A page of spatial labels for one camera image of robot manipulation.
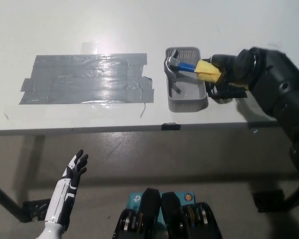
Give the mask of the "white and black left hand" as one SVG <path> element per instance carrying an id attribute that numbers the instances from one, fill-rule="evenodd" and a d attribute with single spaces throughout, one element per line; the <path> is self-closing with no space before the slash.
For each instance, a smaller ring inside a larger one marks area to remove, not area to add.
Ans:
<path id="1" fill-rule="evenodd" d="M 67 230 L 81 175 L 87 170 L 88 155 L 79 150 L 66 166 L 52 194 L 45 221 L 60 224 Z"/>

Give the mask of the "black and white right hand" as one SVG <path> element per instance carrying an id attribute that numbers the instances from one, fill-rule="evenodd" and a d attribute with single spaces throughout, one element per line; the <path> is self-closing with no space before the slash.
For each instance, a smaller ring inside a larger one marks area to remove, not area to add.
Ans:
<path id="1" fill-rule="evenodd" d="M 237 56 L 214 54 L 210 63 L 220 72 L 220 77 L 215 82 L 217 87 L 223 90 L 231 85 L 249 90 L 250 75 L 257 63 L 255 53 L 251 49 L 244 49 Z"/>

